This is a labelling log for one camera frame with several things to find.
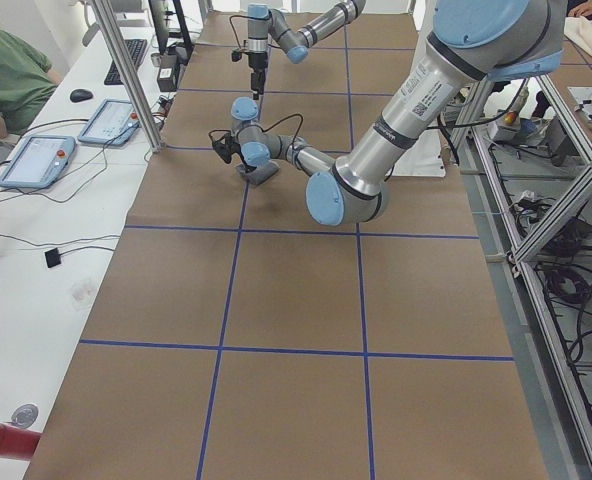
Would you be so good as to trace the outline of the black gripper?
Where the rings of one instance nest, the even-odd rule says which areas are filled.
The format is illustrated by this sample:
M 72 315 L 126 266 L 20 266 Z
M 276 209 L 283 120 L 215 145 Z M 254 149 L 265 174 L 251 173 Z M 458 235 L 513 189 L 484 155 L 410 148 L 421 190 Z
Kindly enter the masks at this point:
M 259 100 L 264 94 L 266 71 L 267 71 L 267 53 L 251 52 L 248 54 L 248 65 L 251 68 L 250 89 L 254 100 Z
M 209 132 L 209 138 L 211 141 L 212 149 L 226 164 L 230 164 L 233 160 L 233 156 L 237 155 L 241 161 L 241 164 L 237 166 L 237 169 L 242 173 L 249 172 L 249 166 L 244 160 L 241 146 L 234 139 L 230 130 L 211 130 Z

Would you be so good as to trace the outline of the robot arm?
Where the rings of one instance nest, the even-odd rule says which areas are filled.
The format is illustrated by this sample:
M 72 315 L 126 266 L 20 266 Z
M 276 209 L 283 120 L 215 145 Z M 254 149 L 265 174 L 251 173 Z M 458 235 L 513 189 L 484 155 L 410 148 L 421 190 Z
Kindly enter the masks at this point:
M 387 174 L 462 87 L 550 73 L 563 53 L 564 1 L 439 1 L 424 55 L 349 154 L 334 159 L 296 134 L 263 128 L 256 99 L 264 92 L 269 43 L 298 64 L 316 43 L 357 19 L 364 6 L 341 1 L 294 31 L 282 12 L 250 5 L 248 39 L 232 57 L 248 56 L 253 95 L 233 102 L 230 129 L 212 142 L 224 162 L 240 157 L 242 173 L 278 159 L 305 172 L 307 208 L 322 225 L 379 217 L 388 204 Z
M 258 100 L 264 94 L 270 40 L 275 41 L 293 64 L 301 63 L 319 41 L 356 20 L 365 4 L 360 0 L 338 1 L 297 30 L 289 26 L 281 11 L 266 4 L 250 4 L 247 9 L 247 39 L 242 53 L 247 56 L 252 70 L 250 90 L 253 99 Z

